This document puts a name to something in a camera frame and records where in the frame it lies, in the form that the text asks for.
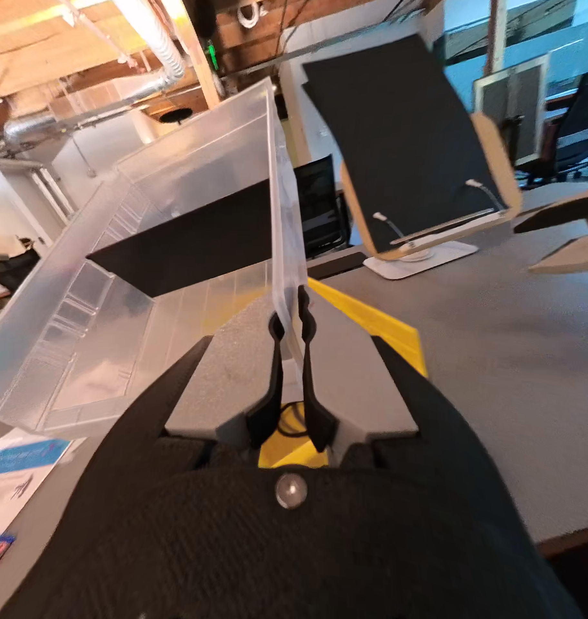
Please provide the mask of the black flat sheet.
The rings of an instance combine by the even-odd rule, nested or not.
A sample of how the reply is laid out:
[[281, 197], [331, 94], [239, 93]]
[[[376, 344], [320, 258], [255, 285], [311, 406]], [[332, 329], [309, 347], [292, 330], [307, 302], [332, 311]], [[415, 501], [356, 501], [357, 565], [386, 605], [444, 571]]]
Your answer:
[[150, 298], [271, 257], [269, 180], [87, 255]]

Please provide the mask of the framed grey panel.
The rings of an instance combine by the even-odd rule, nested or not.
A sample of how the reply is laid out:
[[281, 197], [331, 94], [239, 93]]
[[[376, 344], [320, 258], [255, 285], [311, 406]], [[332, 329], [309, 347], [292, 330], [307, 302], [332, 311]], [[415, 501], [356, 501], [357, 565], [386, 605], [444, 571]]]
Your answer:
[[473, 112], [496, 124], [514, 167], [540, 157], [550, 61], [546, 53], [473, 82]]

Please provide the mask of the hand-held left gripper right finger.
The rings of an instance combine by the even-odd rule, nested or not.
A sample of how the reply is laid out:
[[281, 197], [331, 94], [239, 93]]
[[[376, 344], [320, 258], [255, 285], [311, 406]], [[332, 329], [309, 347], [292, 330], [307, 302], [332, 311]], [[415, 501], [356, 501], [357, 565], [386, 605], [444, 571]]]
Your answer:
[[306, 285], [298, 288], [303, 403], [318, 452], [418, 433], [372, 336]]

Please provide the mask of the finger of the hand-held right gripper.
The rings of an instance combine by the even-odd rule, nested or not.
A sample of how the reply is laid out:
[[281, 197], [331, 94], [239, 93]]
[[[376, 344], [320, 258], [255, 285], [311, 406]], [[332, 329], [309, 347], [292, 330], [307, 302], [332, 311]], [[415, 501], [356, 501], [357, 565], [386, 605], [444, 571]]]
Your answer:
[[533, 274], [578, 274], [588, 272], [588, 236], [569, 241], [528, 268]]
[[555, 227], [573, 221], [588, 221], [588, 190], [546, 205], [517, 223], [514, 234]]

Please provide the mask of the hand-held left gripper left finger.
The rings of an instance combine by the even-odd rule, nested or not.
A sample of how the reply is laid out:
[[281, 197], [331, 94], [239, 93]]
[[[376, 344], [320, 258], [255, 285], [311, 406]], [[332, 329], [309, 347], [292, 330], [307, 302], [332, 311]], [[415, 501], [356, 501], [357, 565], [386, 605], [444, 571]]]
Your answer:
[[165, 424], [174, 437], [258, 449], [281, 415], [282, 324], [273, 309], [244, 309], [213, 335]]

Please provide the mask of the yellow plastic bin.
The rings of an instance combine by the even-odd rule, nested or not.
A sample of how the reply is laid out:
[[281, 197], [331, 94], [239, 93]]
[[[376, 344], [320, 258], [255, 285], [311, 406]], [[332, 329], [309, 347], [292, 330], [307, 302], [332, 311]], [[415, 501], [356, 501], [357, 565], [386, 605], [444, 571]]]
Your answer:
[[[422, 376], [429, 377], [417, 329], [316, 279], [310, 278], [308, 283], [320, 297], [343, 312], [371, 336], [381, 337]], [[302, 396], [298, 395], [295, 386], [287, 381], [288, 379], [284, 378], [280, 424], [262, 445], [258, 467], [328, 466], [328, 450], [320, 453], [307, 436], [294, 437], [294, 434], [304, 431], [304, 407]]]

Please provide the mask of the silver air duct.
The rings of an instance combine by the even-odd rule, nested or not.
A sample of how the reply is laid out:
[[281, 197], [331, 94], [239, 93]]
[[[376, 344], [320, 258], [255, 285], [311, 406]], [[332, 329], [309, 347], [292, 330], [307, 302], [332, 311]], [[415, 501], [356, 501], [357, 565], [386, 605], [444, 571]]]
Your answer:
[[0, 157], [173, 89], [173, 35], [157, 1], [0, 1]]

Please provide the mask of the black office chair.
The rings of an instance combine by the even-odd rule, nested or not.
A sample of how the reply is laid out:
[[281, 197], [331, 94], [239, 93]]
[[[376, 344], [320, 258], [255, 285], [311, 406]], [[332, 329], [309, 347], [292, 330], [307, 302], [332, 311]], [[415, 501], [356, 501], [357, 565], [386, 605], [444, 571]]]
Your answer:
[[584, 74], [566, 111], [544, 125], [539, 158], [517, 166], [525, 187], [579, 180], [588, 167], [588, 73]]
[[348, 245], [352, 225], [331, 155], [294, 169], [306, 259]]

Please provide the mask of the wooden book stand black board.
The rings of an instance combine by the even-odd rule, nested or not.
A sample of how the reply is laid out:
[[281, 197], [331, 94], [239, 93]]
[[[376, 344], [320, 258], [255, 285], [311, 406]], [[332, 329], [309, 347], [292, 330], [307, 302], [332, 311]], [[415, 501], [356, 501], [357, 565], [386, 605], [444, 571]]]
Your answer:
[[420, 34], [303, 70], [375, 274], [402, 280], [471, 256], [478, 248], [462, 239], [521, 212], [496, 124], [467, 112]]

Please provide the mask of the clear plastic bin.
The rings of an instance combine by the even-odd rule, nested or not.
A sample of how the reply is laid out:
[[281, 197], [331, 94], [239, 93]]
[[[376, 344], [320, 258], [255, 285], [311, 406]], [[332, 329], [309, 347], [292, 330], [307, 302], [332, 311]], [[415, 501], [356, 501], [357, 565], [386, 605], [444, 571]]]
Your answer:
[[[272, 257], [150, 298], [87, 255], [269, 180]], [[50, 437], [106, 431], [198, 340], [268, 297], [303, 368], [307, 283], [298, 188], [265, 79], [121, 159], [0, 316], [0, 422]]]

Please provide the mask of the printed paper sheets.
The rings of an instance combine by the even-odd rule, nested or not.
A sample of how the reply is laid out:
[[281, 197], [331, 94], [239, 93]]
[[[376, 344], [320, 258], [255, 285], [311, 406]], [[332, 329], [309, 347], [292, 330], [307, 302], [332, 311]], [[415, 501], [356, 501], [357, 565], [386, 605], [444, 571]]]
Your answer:
[[13, 428], [0, 437], [0, 561], [15, 542], [11, 523], [47, 476], [85, 441], [65, 440]]

